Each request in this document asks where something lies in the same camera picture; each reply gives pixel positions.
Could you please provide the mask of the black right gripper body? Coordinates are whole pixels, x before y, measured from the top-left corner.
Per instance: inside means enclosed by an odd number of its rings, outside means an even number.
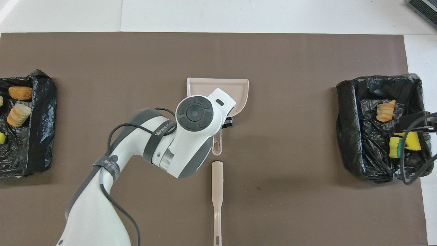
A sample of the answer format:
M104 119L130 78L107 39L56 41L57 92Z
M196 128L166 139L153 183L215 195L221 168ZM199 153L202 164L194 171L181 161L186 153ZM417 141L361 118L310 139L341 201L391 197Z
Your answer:
M430 113L430 112L425 112L426 113L426 130L425 132L427 133L436 133L437 132L437 112L434 113Z

